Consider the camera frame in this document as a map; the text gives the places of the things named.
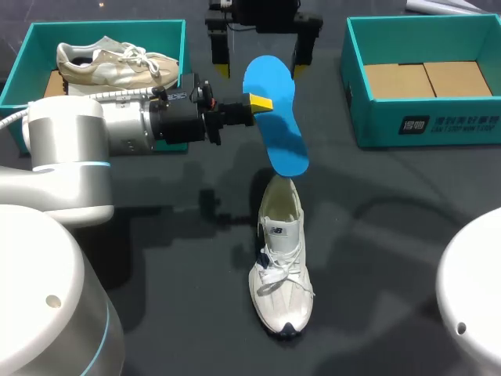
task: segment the yellow component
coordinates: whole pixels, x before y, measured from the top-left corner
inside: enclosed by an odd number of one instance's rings
[[[298,78],[302,74],[308,65],[294,65],[294,79]]]
[[[222,77],[229,78],[229,64],[214,64],[214,66]]]
[[[252,114],[273,111],[273,101],[271,99],[255,96],[254,94],[249,94],[249,99]]]

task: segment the sneaker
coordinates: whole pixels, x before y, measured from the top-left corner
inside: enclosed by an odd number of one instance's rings
[[[93,45],[60,43],[56,61],[59,72],[70,84],[101,85],[108,91],[169,88],[178,81],[177,60],[108,37]]]
[[[274,334],[296,335],[308,323],[313,288],[306,269],[304,213],[292,180],[275,176],[259,209],[265,246],[249,273],[252,302]]]

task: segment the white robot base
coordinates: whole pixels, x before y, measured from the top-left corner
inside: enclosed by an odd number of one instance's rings
[[[120,320],[75,239],[15,205],[0,229],[0,375],[120,375]]]
[[[501,208],[466,225],[440,261],[442,319],[475,374],[501,374]]]

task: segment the cardboard box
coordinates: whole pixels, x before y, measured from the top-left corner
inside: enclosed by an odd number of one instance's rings
[[[341,76],[360,146],[501,143],[493,14],[348,18]]]
[[[104,35],[177,59],[179,76],[191,72],[184,20],[33,23],[0,95],[0,117],[26,108],[28,102],[42,98],[47,90],[51,92],[48,83],[52,71],[56,69],[56,47],[60,42],[90,45]],[[9,126],[9,130],[20,152],[27,154],[20,121]],[[167,145],[165,141],[158,141],[155,146],[156,151],[186,149],[186,144]]]
[[[49,82],[47,83],[47,87],[45,88],[44,98],[49,96],[65,96],[66,92],[64,91],[64,80],[59,74],[59,71],[53,70],[50,72]]]

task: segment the teal box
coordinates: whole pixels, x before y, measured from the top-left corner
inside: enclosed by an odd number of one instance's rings
[[[364,69],[445,61],[477,61],[492,96],[375,99]],[[359,146],[501,143],[497,15],[348,18],[341,77]]]
[[[0,117],[22,110],[28,102],[43,97],[49,75],[56,69],[56,47],[60,42],[90,45],[104,35],[177,59],[179,76],[191,72],[184,20],[33,23],[0,96]],[[27,153],[20,121],[12,124],[9,130],[21,153]],[[167,145],[158,141],[155,150],[180,151],[186,148],[186,144]]]

